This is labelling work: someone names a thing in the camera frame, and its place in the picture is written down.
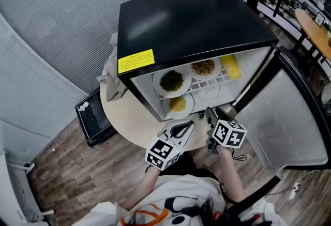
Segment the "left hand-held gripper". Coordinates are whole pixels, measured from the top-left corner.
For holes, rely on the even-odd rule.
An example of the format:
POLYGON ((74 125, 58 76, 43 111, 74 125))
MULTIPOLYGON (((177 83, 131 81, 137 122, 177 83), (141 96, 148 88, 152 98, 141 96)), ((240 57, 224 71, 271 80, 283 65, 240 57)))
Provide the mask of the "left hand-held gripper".
POLYGON ((145 161, 160 171, 174 164, 184 152, 195 124, 189 119, 169 122, 148 144, 145 161))

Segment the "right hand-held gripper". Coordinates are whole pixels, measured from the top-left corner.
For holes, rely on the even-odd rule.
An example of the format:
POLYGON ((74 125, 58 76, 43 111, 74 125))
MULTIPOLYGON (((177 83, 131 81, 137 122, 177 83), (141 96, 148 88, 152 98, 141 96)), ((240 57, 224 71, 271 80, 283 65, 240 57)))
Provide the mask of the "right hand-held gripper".
POLYGON ((207 107, 205 118, 211 130, 207 132, 207 149, 210 153, 216 154, 217 146, 227 148, 240 148, 247 134, 243 125, 232 122, 233 119, 220 107, 215 108, 215 112, 207 107))

